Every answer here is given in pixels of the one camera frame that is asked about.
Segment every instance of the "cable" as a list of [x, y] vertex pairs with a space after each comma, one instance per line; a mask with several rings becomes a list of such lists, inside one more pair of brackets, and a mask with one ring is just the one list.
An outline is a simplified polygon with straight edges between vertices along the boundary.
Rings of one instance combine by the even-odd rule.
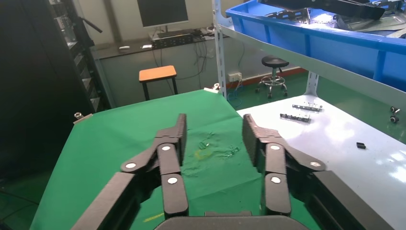
[[238, 69], [240, 70], [240, 64], [241, 64], [241, 61], [242, 61], [242, 58], [243, 58], [243, 56], [244, 56], [244, 54], [245, 54], [245, 45], [244, 45], [244, 43], [242, 44], [242, 55], [241, 55], [241, 57], [240, 57], [240, 61], [238, 61]]
[[[152, 38], [154, 38], [154, 36], [155, 36], [155, 33], [157, 32], [157, 30], [158, 30], [158, 28], [156, 28], [155, 29], [155, 32], [154, 32], [154, 34], [152, 35]], [[163, 62], [162, 62], [162, 48], [160, 49], [160, 58], [161, 58], [161, 65], [159, 66], [159, 64], [158, 64], [158, 62], [157, 62], [157, 58], [155, 57], [155, 53], [154, 53], [154, 49], [152, 49], [152, 56], [154, 56], [154, 61], [155, 61], [155, 64], [157, 65], [157, 67], [162, 67], [163, 66]], [[174, 95], [174, 92], [173, 92], [173, 90], [172, 90], [172, 88], [171, 88], [171, 86], [170, 86], [170, 84], [169, 84], [169, 80], [168, 79], [166, 79], [166, 83], [168, 84], [168, 86], [169, 86], [169, 89], [170, 89], [170, 92], [172, 93], [172, 95]]]
[[[195, 51], [195, 54], [196, 54], [196, 61], [195, 61], [194, 64], [198, 65], [198, 72], [196, 74], [192, 75], [192, 76], [188, 76], [188, 77], [184, 77], [184, 78], [175, 78], [176, 80], [185, 80], [185, 79], [193, 78], [193, 77], [196, 77], [196, 76], [200, 76], [200, 74], [203, 72], [203, 68], [205, 67], [206, 60], [207, 60], [207, 47], [205, 47], [205, 56], [201, 56], [201, 54], [198, 54], [196, 43], [193, 44], [193, 50]], [[199, 62], [198, 62], [199, 58], [203, 58], [203, 63], [202, 63], [202, 68], [201, 69], [199, 69]]]
[[13, 196], [13, 197], [18, 198], [18, 199], [21, 199], [21, 200], [28, 201], [28, 202], [33, 203], [33, 204], [35, 204], [35, 205], [39, 205], [38, 202], [32, 201], [32, 200], [30, 200], [30, 199], [27, 199], [27, 198], [22, 197], [22, 196], [19, 196], [19, 195], [15, 195], [15, 194], [12, 194], [12, 193], [8, 193], [8, 192], [6, 192], [6, 191], [4, 191], [4, 190], [0, 190], [0, 193], [3, 193], [3, 194], [8, 195], [8, 196]]
[[29, 204], [29, 205], [23, 206], [23, 207], [21, 207], [21, 208], [15, 210], [14, 212], [12, 212], [12, 213], [6, 215], [6, 216], [3, 217], [2, 219], [0, 219], [0, 221], [1, 221], [1, 222], [4, 222], [7, 218], [11, 217], [12, 215], [16, 214], [17, 212], [19, 212], [19, 211], [21, 211], [21, 210], [23, 210], [23, 209], [25, 209], [25, 208], [27, 208], [27, 207], [33, 206], [33, 205], [34, 205], [34, 204]]

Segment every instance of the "small black object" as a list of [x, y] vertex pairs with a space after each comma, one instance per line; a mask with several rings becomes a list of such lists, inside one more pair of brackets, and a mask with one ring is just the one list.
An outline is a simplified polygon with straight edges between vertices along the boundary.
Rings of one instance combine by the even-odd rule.
[[365, 144], [364, 143], [361, 143], [361, 142], [357, 142], [357, 148], [359, 148], [359, 149], [366, 149], [366, 146], [365, 146]]
[[392, 115], [391, 116], [391, 122], [397, 123], [399, 121], [399, 118], [397, 116]]

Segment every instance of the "green table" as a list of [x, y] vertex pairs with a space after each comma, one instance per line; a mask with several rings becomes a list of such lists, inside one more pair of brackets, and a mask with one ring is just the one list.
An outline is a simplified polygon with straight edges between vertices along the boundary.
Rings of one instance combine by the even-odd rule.
[[[242, 119], [219, 94], [194, 91], [94, 114], [75, 125], [55, 166], [32, 230], [70, 229], [125, 160], [150, 146], [159, 129], [187, 114], [182, 175], [189, 214], [205, 211], [259, 214], [261, 175], [241, 137]], [[292, 217], [319, 227], [292, 198]], [[162, 190], [142, 204], [132, 229], [151, 230], [164, 220]]]

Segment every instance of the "green floor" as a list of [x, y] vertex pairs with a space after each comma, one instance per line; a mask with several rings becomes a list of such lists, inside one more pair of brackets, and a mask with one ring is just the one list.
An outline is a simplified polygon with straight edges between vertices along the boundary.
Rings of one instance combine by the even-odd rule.
[[[287, 77], [286, 81], [289, 97], [299, 96], [305, 92], [307, 74], [292, 75]], [[238, 90], [238, 99], [232, 100], [230, 103], [232, 105], [241, 103], [241, 105], [235, 107], [236, 110], [240, 110], [285, 98], [283, 92], [278, 92], [279, 89], [276, 89], [273, 93], [273, 98], [268, 100], [266, 88], [262, 88], [262, 91], [259, 93], [254, 92], [255, 88], [256, 85], [244, 86], [243, 89]], [[406, 116], [401, 112], [399, 115], [399, 123], [391, 123], [389, 121], [391, 115], [389, 108], [391, 105], [371, 99], [324, 78], [319, 79], [317, 94], [328, 103], [387, 135], [406, 143], [406, 136], [404, 135], [406, 130]], [[51, 172], [44, 172], [14, 182], [0, 181], [0, 188], [3, 191], [39, 203], [50, 174]], [[28, 201], [0, 193], [0, 223], [4, 221], [13, 230], [29, 229], [36, 208], [37, 205]]]

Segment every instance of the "stool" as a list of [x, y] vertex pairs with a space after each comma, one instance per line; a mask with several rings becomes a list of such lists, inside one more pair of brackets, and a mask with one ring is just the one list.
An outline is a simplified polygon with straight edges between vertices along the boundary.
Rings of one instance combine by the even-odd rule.
[[268, 91], [268, 98], [272, 98], [272, 86], [281, 86], [281, 89], [283, 89], [283, 95], [287, 96], [288, 95], [288, 88], [285, 85], [285, 79], [283, 77], [276, 76], [276, 69], [279, 68], [279, 72], [282, 73], [281, 67], [285, 67], [289, 65], [289, 62], [282, 60], [280, 58], [277, 58], [275, 56], [269, 55], [264, 58], [262, 58], [262, 64], [267, 67], [272, 68], [272, 75], [271, 76], [265, 76], [261, 79], [261, 81], [258, 83], [257, 88], [255, 89], [255, 92], [259, 92], [259, 86], [261, 84], [265, 86], [269, 86], [269, 91]]
[[153, 69], [144, 69], [139, 73], [139, 81], [142, 83], [144, 89], [145, 100], [149, 101], [149, 94], [147, 83], [152, 81], [167, 80], [172, 78], [173, 90], [175, 94], [178, 94], [178, 88], [176, 88], [176, 71], [174, 66], [163, 66]]

